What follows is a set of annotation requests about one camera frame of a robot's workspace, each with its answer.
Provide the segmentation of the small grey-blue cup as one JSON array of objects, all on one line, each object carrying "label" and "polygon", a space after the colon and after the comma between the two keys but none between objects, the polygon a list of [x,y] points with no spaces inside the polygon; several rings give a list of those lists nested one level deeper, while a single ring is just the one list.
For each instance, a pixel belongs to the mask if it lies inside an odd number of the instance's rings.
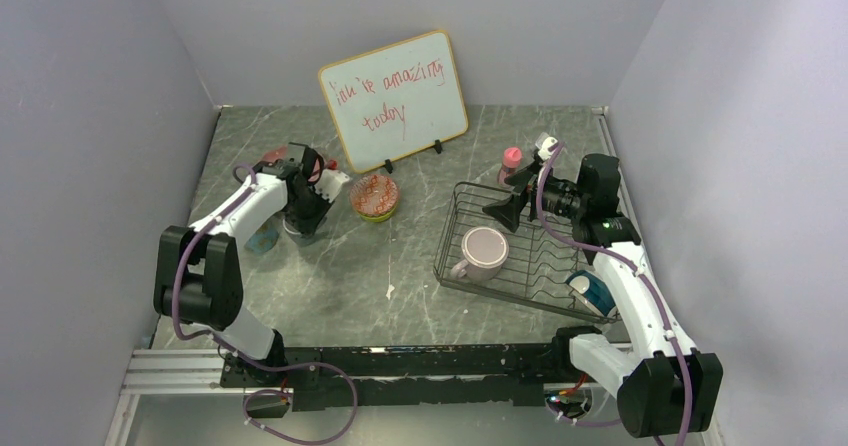
[{"label": "small grey-blue cup", "polygon": [[283,218],[284,229],[290,236],[302,238],[313,237],[321,225],[322,219],[306,218],[296,215],[286,215]]}]

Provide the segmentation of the lilac mug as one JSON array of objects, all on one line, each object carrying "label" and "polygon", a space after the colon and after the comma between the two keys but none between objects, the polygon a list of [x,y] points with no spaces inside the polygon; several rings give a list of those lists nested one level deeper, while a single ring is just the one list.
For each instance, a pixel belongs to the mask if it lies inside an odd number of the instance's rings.
[{"label": "lilac mug", "polygon": [[509,243],[500,231],[480,226],[462,237],[461,258],[449,271],[452,279],[486,282],[493,279],[508,259]]}]

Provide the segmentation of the blue butterfly mug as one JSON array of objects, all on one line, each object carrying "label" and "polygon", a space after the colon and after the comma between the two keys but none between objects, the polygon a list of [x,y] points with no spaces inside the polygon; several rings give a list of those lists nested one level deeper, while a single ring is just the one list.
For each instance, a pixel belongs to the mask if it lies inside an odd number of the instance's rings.
[{"label": "blue butterfly mug", "polygon": [[279,240],[279,232],[272,221],[263,223],[247,240],[245,249],[253,254],[270,251]]}]

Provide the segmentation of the pink polka-dot plate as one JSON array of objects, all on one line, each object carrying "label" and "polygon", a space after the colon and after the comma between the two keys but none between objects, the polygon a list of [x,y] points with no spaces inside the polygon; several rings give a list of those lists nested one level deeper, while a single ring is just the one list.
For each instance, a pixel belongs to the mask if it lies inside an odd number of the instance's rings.
[{"label": "pink polka-dot plate", "polygon": [[287,145],[271,150],[261,157],[260,162],[267,165],[284,163],[288,159],[288,150],[289,147]]}]

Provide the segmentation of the yellow-green bowl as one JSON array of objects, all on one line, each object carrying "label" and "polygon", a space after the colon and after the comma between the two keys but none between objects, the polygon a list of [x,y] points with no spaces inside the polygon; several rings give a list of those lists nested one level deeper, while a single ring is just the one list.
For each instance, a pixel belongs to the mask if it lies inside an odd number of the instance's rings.
[{"label": "yellow-green bowl", "polygon": [[359,216],[360,219],[362,219],[366,222],[381,223],[381,222],[389,220],[394,215],[396,210],[397,210],[397,207],[394,207],[394,208],[384,212],[383,214],[379,214],[379,215],[364,214],[364,213],[358,211],[357,215]]}]

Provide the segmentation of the blue zigzag pattern bowl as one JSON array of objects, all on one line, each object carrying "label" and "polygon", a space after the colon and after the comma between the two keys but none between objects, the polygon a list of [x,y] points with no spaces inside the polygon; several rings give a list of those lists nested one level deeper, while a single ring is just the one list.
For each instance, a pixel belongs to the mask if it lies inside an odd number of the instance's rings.
[{"label": "blue zigzag pattern bowl", "polygon": [[370,174],[358,179],[350,188],[349,201],[352,208],[364,214],[379,215],[397,207],[400,191],[397,183],[389,176]]}]

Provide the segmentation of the teal white-dot bowl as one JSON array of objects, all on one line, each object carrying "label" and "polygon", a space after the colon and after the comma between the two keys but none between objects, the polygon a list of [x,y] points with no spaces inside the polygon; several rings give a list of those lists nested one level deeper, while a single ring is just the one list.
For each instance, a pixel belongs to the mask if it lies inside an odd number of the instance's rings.
[{"label": "teal white-dot bowl", "polygon": [[609,318],[617,312],[617,306],[607,285],[592,272],[578,270],[565,281],[576,298],[592,313]]}]

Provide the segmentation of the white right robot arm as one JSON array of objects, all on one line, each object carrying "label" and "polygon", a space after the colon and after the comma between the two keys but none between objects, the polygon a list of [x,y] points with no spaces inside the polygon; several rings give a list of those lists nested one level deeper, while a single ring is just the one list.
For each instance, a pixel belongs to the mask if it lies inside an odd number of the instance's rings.
[{"label": "white right robot arm", "polygon": [[723,366],[716,354],[699,350],[655,285],[642,239],[619,208],[618,159],[589,154],[574,181],[554,177],[553,160],[552,153],[535,152],[508,177],[510,197],[483,211],[510,231],[523,219],[544,229],[549,216],[568,220],[570,235],[551,235],[583,252],[610,293],[631,349],[618,349],[595,330],[569,332],[549,356],[551,371],[564,381],[585,372],[602,385],[631,436],[676,435],[683,444],[687,434],[710,428]]}]

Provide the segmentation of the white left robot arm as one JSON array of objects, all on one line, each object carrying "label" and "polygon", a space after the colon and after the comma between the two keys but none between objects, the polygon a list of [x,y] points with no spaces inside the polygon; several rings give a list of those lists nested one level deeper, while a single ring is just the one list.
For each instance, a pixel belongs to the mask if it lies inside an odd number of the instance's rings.
[{"label": "white left robot arm", "polygon": [[262,386],[286,372],[284,339],[244,304],[240,251],[268,220],[280,216],[302,240],[311,240],[350,177],[316,149],[291,142],[280,155],[253,166],[221,205],[189,226],[161,235],[154,282],[155,311],[188,341],[208,336],[246,361]]}]

